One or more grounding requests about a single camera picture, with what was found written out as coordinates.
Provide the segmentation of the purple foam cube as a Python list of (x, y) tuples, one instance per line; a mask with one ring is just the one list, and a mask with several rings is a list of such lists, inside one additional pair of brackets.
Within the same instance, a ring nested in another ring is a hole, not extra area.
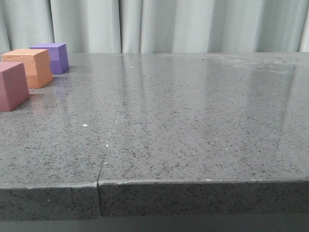
[(69, 69), (67, 46), (65, 43), (38, 43), (30, 49), (47, 49), (52, 74), (63, 74)]

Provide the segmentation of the orange foam cube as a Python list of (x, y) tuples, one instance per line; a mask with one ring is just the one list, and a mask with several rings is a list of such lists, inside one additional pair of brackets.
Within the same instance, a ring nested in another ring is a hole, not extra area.
[(53, 80), (47, 49), (16, 49), (1, 55), (2, 62), (23, 62), (28, 88), (42, 88)]

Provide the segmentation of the grey-white curtain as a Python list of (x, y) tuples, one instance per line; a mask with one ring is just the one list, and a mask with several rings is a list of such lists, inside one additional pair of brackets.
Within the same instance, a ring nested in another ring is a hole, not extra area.
[(3, 0), (0, 49), (70, 52), (307, 52), (306, 0)]

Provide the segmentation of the red foam cube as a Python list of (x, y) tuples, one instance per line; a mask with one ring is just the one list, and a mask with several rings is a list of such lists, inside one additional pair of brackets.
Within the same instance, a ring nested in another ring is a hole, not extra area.
[(10, 112), (29, 98), (23, 62), (0, 63), (0, 111)]

